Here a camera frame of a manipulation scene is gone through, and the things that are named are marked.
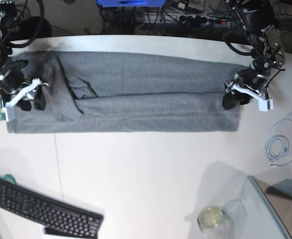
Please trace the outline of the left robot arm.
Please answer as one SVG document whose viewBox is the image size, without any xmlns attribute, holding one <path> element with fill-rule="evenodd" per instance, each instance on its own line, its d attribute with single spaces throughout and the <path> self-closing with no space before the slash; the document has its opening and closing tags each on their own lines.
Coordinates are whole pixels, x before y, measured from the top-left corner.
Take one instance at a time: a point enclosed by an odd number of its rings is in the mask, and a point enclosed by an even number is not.
<svg viewBox="0 0 292 239">
<path fill-rule="evenodd" d="M 271 71 L 282 72 L 285 64 L 281 46 L 270 38 L 276 25 L 273 8 L 267 0 L 227 0 L 225 4 L 236 26 L 224 32 L 222 39 L 233 52 L 250 56 L 253 61 L 249 68 L 236 72 L 232 80 L 225 82 L 222 106 L 230 110 L 256 99 L 259 111 L 272 110 L 274 103 L 269 96 L 269 84 L 275 76 Z M 249 52 L 235 48 L 229 41 L 236 31 L 250 44 Z"/>
</svg>

